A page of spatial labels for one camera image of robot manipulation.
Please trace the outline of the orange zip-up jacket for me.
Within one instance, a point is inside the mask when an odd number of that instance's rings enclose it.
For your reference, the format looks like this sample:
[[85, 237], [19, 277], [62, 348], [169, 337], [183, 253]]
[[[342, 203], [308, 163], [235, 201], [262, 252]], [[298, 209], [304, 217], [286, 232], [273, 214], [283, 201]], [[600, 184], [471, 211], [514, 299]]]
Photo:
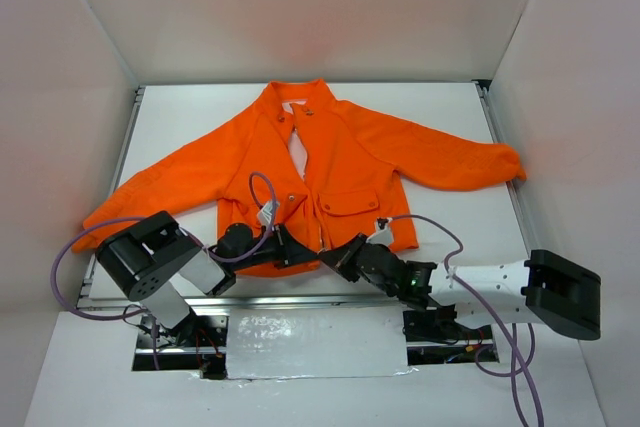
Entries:
[[339, 247], [391, 219], [399, 252], [418, 247], [403, 181], [474, 191], [524, 179], [518, 153], [340, 100], [323, 80], [272, 82], [241, 113], [136, 173], [83, 225], [74, 252], [96, 248], [128, 217], [215, 203], [217, 228], [258, 231], [262, 202], [306, 247]]

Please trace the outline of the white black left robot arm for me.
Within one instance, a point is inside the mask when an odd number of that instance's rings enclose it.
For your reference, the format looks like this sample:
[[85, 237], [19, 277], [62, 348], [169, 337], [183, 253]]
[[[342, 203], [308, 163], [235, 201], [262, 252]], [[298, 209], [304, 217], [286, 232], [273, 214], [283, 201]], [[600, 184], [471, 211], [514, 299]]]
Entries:
[[282, 224], [261, 228], [255, 237], [242, 223], [228, 227], [218, 243], [206, 247], [161, 211], [108, 237], [96, 259], [126, 298], [143, 306], [171, 344], [195, 340], [203, 321], [177, 292], [179, 275], [201, 293], [216, 297], [236, 282], [236, 273], [263, 264], [285, 272], [317, 260]]

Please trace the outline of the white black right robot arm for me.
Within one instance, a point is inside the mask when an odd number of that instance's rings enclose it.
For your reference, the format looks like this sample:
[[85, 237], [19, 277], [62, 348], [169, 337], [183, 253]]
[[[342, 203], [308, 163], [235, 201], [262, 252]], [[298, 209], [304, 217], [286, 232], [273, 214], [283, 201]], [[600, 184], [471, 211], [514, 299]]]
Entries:
[[601, 278], [548, 250], [489, 266], [403, 260], [360, 234], [319, 259], [350, 282], [364, 280], [405, 306], [435, 314], [437, 331], [457, 338], [486, 325], [544, 324], [576, 340], [601, 337]]

